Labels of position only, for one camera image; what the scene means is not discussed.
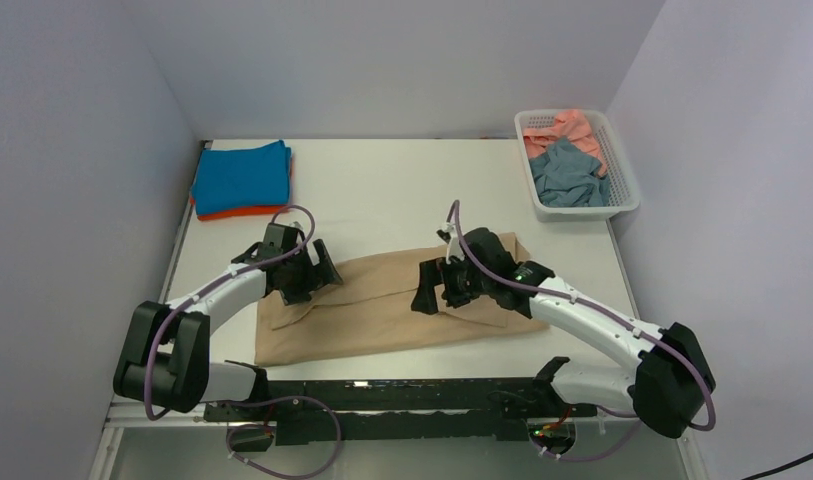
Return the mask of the beige t shirt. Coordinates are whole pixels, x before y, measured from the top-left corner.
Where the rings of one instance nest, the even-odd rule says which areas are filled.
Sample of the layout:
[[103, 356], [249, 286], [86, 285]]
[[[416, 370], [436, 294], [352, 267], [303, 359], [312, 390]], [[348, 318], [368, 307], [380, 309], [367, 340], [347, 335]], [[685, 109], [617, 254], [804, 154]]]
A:
[[481, 297], [468, 305], [415, 312], [419, 264], [443, 256], [443, 246], [380, 253], [337, 264], [341, 285], [287, 305], [270, 294], [257, 306], [254, 362], [283, 366], [388, 353], [544, 331], [547, 324]]

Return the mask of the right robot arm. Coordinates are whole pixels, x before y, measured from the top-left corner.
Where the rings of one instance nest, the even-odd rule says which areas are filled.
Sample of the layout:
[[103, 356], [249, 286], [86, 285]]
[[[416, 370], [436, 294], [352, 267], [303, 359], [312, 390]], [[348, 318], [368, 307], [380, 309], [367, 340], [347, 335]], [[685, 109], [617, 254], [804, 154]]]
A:
[[604, 407], [668, 438], [714, 427], [716, 382], [689, 327], [675, 322], [663, 328], [621, 314], [550, 268], [514, 259], [484, 227], [460, 234], [446, 224], [438, 234], [447, 251], [419, 263], [413, 311], [435, 315], [443, 307], [463, 308], [488, 297], [497, 308], [557, 327], [614, 361], [605, 367], [554, 358], [532, 391], [539, 411], [556, 415], [571, 404]]

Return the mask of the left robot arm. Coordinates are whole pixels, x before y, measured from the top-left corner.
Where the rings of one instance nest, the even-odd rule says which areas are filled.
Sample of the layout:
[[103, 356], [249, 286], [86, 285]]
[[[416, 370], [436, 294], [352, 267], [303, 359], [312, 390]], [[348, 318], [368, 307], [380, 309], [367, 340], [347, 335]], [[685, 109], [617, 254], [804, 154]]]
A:
[[152, 420], [211, 402], [226, 402], [243, 419], [257, 419], [270, 402], [266, 370], [211, 361], [212, 334], [272, 293], [286, 306], [306, 304], [317, 291], [342, 282], [323, 240], [310, 239], [298, 226], [271, 223], [263, 239], [217, 278], [180, 298], [135, 308], [113, 391], [141, 401]]

